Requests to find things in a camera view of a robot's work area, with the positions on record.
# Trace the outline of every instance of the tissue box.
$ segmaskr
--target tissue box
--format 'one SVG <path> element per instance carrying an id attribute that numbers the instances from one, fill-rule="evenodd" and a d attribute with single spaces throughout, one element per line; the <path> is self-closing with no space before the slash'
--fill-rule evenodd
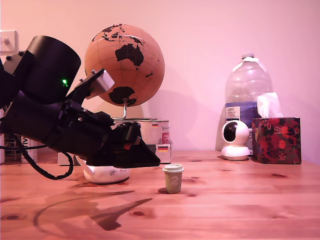
<path id="1" fill-rule="evenodd" d="M 254 118 L 253 159 L 262 164 L 301 164 L 300 118 Z"/>

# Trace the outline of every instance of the tissue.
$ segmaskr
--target tissue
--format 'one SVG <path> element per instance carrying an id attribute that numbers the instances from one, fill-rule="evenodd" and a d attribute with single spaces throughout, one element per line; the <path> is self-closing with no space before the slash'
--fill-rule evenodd
<path id="1" fill-rule="evenodd" d="M 262 118 L 283 118 L 277 93 L 267 92 L 257 97 L 258 114 Z"/>

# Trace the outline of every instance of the globe stand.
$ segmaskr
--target globe stand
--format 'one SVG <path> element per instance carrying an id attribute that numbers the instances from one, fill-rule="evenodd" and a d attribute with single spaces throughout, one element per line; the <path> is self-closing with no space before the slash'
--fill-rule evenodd
<path id="1" fill-rule="evenodd" d="M 151 118 L 151 117 L 134 117 L 134 118 L 127 118 L 127 108 L 128 108 L 128 98 L 123 99 L 123 116 L 121 117 L 113 117 L 112 119 L 115 122 L 122 122 L 122 121 L 155 121 L 157 118 Z"/>

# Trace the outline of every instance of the bottle label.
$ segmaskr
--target bottle label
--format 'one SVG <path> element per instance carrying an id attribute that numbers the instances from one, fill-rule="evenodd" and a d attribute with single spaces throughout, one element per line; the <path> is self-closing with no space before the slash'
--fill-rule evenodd
<path id="1" fill-rule="evenodd" d="M 240 120 L 240 107 L 239 106 L 229 106 L 225 105 L 225 119 L 226 121 Z"/>
<path id="2" fill-rule="evenodd" d="M 225 104 L 226 122 L 240 120 L 248 128 L 252 128 L 252 120 L 255 118 L 261 118 L 258 114 L 256 101 L 228 102 Z"/>

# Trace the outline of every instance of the white cup lid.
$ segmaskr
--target white cup lid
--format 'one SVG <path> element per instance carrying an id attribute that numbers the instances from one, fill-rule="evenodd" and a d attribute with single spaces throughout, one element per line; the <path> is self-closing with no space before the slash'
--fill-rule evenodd
<path id="1" fill-rule="evenodd" d="M 167 173 L 181 173 L 184 171 L 184 168 L 179 163 L 172 163 L 165 165 L 162 170 Z"/>

